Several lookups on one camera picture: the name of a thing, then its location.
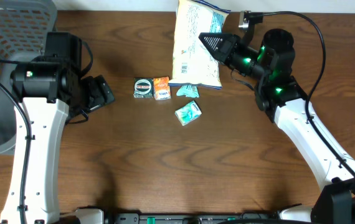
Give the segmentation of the yellow blue snack bag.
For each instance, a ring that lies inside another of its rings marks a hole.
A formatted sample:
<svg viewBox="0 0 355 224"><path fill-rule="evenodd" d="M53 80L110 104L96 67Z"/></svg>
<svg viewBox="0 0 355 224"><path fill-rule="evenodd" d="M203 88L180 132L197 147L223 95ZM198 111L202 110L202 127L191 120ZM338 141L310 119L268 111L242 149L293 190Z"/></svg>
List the yellow blue snack bag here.
<svg viewBox="0 0 355 224"><path fill-rule="evenodd" d="M228 9L207 1L179 0L174 30L171 86L200 85L221 89L219 64L199 39L201 32L222 31Z"/></svg>

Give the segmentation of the round black lidded cup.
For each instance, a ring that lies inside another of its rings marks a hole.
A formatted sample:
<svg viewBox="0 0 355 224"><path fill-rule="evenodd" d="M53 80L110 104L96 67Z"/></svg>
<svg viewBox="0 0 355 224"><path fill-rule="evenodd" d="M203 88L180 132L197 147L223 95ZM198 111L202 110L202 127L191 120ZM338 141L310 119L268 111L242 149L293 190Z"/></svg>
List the round black lidded cup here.
<svg viewBox="0 0 355 224"><path fill-rule="evenodd" d="M135 98L152 98L153 97L153 79L152 78L135 78L133 96Z"/></svg>

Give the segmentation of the teal candy wrapper bag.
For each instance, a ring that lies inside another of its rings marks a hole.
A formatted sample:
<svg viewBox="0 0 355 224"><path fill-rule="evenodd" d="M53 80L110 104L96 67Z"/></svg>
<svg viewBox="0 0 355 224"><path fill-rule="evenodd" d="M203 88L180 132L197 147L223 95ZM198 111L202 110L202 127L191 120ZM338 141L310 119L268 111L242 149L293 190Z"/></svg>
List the teal candy wrapper bag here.
<svg viewBox="0 0 355 224"><path fill-rule="evenodd" d="M199 98L199 92L195 85L182 85L176 92L177 96L185 96L188 98Z"/></svg>

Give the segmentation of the orange juice carton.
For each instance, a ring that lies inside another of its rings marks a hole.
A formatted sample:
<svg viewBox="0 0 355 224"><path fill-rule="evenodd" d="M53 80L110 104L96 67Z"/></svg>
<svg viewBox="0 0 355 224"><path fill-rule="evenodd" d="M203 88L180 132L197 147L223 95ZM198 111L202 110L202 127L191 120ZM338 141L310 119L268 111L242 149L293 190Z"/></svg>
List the orange juice carton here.
<svg viewBox="0 0 355 224"><path fill-rule="evenodd" d="M155 100L168 100L171 98L169 77L154 78L153 87L153 95Z"/></svg>

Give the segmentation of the green tissue pack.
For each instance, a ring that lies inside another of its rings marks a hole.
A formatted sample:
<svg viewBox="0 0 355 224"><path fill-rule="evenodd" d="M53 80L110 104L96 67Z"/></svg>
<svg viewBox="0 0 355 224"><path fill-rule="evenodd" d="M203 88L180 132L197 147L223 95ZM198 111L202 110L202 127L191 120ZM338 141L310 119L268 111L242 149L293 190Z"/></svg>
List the green tissue pack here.
<svg viewBox="0 0 355 224"><path fill-rule="evenodd" d="M202 111L195 101L190 101L182 108L176 110L174 114L176 115L179 122L185 126L200 117Z"/></svg>

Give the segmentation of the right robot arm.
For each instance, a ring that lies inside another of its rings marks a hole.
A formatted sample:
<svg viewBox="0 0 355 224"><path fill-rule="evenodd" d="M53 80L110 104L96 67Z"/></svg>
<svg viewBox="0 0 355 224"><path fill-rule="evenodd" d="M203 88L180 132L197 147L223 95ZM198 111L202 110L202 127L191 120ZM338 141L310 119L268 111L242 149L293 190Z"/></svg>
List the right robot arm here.
<svg viewBox="0 0 355 224"><path fill-rule="evenodd" d="M355 160L339 145L316 115L307 95L291 75L293 36L283 29L265 33L260 50L239 36L206 33L199 40L220 63L256 79L260 110L294 143L321 190L311 208L295 205L277 212L279 220L355 223Z"/></svg>

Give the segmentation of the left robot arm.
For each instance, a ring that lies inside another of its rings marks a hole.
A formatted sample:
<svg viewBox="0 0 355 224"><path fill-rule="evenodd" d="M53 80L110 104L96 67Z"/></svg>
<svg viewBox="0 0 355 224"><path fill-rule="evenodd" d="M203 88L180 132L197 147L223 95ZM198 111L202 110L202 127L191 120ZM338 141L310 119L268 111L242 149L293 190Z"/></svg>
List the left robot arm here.
<svg viewBox="0 0 355 224"><path fill-rule="evenodd" d="M17 95L12 178L0 223L57 223L58 168L64 126L115 100L102 75L69 63L23 62L11 73Z"/></svg>

